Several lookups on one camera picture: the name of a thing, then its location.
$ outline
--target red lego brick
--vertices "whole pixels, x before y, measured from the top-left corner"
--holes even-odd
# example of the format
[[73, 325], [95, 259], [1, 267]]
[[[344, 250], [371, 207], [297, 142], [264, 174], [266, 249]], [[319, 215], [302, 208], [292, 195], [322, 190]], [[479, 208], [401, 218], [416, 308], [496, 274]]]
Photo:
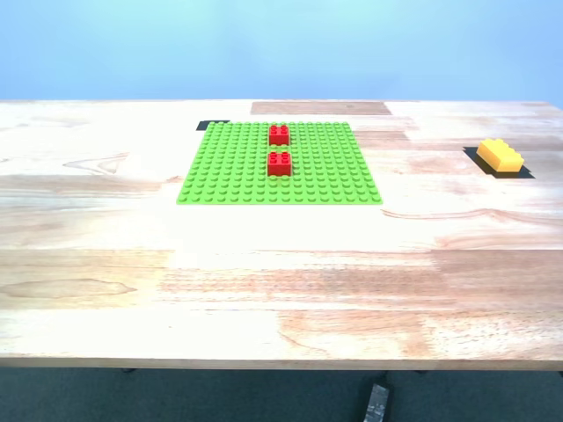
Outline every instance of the red lego brick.
[[270, 145], [289, 145], [289, 127], [286, 125], [270, 126], [268, 140]]
[[288, 152], [270, 152], [267, 156], [268, 176], [291, 176], [291, 155]]

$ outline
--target table top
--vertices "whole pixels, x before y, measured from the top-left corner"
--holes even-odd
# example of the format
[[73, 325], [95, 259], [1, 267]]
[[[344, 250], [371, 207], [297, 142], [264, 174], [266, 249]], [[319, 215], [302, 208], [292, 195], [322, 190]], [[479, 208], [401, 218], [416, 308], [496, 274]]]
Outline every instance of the table top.
[[[200, 120], [347, 121], [384, 204], [177, 206]], [[0, 365], [563, 370], [546, 103], [3, 102], [0, 234]]]

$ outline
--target dark carpet floor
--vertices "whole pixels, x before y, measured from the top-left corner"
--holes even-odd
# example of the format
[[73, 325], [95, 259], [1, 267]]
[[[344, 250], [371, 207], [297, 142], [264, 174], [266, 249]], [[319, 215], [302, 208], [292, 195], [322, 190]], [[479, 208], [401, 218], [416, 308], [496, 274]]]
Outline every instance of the dark carpet floor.
[[[356, 422], [382, 373], [0, 368], [0, 422]], [[563, 378], [390, 372], [390, 422], [562, 422]]]

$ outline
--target yellow lego brick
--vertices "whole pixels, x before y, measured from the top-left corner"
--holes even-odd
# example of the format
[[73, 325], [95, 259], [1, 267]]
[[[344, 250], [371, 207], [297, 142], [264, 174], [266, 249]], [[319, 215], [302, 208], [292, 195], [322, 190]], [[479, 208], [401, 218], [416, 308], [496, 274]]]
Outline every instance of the yellow lego brick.
[[485, 139], [477, 148], [477, 155], [483, 158], [495, 171], [518, 172], [524, 159], [502, 139]]

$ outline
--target blue wall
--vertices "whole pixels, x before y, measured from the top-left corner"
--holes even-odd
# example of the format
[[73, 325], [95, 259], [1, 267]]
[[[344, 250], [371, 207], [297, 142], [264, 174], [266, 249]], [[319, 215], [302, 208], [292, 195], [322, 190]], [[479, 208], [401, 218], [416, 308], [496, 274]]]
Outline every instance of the blue wall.
[[0, 98], [563, 107], [562, 22], [563, 0], [2, 0]]

